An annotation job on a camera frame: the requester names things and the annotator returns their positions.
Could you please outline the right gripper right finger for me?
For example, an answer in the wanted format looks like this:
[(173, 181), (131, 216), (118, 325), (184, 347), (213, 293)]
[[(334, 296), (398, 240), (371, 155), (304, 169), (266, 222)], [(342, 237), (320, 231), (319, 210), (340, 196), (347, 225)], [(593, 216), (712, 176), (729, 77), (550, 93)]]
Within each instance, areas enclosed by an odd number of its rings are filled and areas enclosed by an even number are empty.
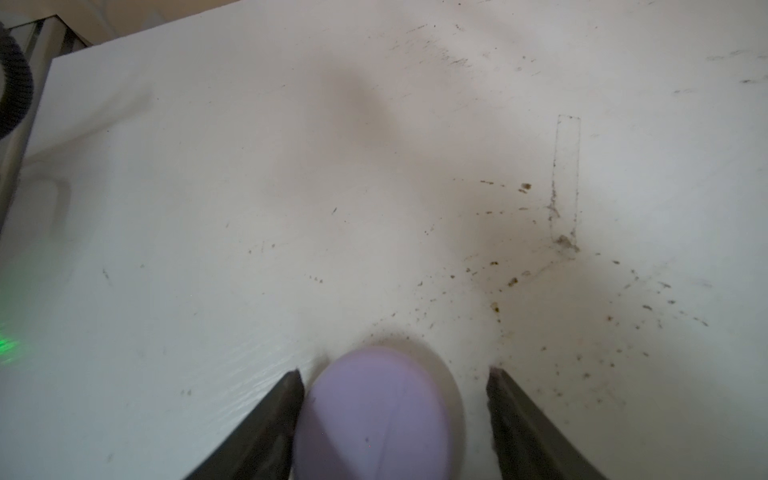
[(489, 370), (486, 394), (504, 480), (606, 479), (504, 369)]

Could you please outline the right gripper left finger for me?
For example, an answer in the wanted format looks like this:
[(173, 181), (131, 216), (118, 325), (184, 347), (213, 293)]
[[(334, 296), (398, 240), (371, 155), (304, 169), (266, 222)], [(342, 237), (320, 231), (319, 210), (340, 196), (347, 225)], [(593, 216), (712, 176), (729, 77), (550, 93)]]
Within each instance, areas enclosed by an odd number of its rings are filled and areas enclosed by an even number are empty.
[(187, 479), (289, 478), (304, 398), (300, 372), (287, 372)]

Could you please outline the purple round charging case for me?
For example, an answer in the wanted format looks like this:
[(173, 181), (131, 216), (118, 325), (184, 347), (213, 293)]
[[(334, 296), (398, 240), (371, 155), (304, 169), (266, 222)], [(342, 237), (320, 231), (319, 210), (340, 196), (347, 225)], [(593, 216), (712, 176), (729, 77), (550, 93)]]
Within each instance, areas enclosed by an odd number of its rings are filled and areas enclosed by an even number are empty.
[(297, 479), (447, 479), (452, 433), (443, 396), (411, 357), (368, 347), (331, 363), (303, 403)]

